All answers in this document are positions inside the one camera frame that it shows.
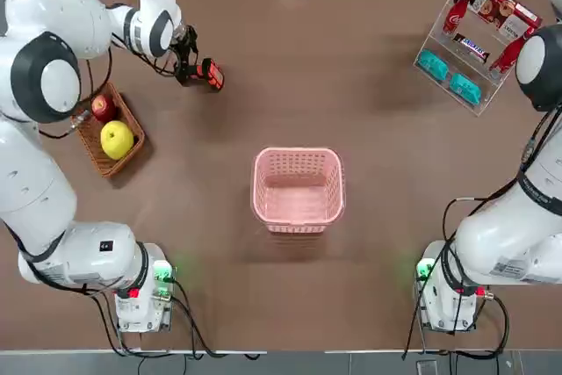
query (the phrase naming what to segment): yellow apple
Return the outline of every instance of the yellow apple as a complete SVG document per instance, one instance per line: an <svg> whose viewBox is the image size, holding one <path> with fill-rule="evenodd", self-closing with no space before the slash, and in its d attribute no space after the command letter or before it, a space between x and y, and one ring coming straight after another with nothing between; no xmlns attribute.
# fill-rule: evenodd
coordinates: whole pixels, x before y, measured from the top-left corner
<svg viewBox="0 0 562 375"><path fill-rule="evenodd" d="M102 149L109 158L120 160L133 147L133 133L129 126L118 120L112 120L104 125L99 135Z"/></svg>

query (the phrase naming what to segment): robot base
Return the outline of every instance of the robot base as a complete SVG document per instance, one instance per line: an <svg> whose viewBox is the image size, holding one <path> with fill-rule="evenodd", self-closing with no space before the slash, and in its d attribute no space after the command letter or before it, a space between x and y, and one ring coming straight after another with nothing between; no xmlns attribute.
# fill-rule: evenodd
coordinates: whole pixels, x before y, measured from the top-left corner
<svg viewBox="0 0 562 375"><path fill-rule="evenodd" d="M170 298L174 285L159 281L157 273L168 268L168 277L172 277L173 270L160 247L154 243L144 243L144 246L148 252L148 274L144 285L137 297L122 299L115 296L119 329L126 333L168 331L170 328Z"/></svg>
<svg viewBox="0 0 562 375"><path fill-rule="evenodd" d="M463 296L460 309L458 308L460 295L449 287L445 281L441 263L436 261L444 244L444 241L431 242L416 267L414 293L417 300L426 279L424 274L427 275L429 268L435 265L421 294L418 313L420 328L441 332L451 332L453 329L455 331L467 331L474 327L472 321L476 308L476 295ZM457 310L458 319L455 327Z"/></svg>

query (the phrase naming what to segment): red packaging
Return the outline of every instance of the red packaging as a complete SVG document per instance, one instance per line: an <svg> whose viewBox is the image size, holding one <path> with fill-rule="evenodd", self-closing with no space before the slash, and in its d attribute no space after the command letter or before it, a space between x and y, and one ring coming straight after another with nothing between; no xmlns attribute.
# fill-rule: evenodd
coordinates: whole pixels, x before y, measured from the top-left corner
<svg viewBox="0 0 562 375"><path fill-rule="evenodd" d="M530 28L536 30L543 19L516 0L475 0L468 8L510 41L522 37Z"/></svg>
<svg viewBox="0 0 562 375"><path fill-rule="evenodd" d="M445 34L452 35L455 32L460 20L466 14L469 1L470 0L457 0L449 9L447 18L445 18L445 22L443 23L443 32Z"/></svg>
<svg viewBox="0 0 562 375"><path fill-rule="evenodd" d="M510 70L511 67L515 65L525 41L527 41L534 32L534 28L529 28L524 35L509 43L508 46L503 49L503 52L501 52L500 57L492 63L490 70L494 72L496 76L498 75L497 73L505 74Z"/></svg>

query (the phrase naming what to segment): teal container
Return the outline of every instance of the teal container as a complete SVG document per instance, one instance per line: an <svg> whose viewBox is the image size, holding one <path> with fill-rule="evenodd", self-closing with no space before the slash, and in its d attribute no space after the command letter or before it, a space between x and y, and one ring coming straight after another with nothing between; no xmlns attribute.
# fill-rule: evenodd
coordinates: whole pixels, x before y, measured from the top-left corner
<svg viewBox="0 0 562 375"><path fill-rule="evenodd" d="M420 54L418 54L418 65L440 83L445 80L449 72L447 63L439 59L429 50L422 50Z"/></svg>
<svg viewBox="0 0 562 375"><path fill-rule="evenodd" d="M482 97L480 88L466 76L455 74L450 79L449 89L468 101L471 105L479 105Z"/></svg>

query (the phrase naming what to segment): apple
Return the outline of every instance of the apple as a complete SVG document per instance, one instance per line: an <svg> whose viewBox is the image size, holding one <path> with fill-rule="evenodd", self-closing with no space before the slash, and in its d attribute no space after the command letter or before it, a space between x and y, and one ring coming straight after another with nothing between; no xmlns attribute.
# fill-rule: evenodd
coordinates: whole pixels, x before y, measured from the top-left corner
<svg viewBox="0 0 562 375"><path fill-rule="evenodd" d="M113 103L113 98L104 94L96 96L91 102L91 114L102 123L114 120L117 107Z"/></svg>
<svg viewBox="0 0 562 375"><path fill-rule="evenodd" d="M125 123L112 120L104 125L99 135L102 149L109 158L120 160L133 147L133 132Z"/></svg>

